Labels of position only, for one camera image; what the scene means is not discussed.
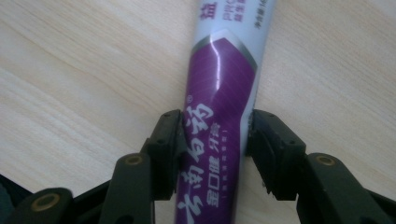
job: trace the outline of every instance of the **purple toothpaste tube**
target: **purple toothpaste tube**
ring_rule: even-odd
[[[183,126],[176,224],[231,224],[275,0],[202,0]]]

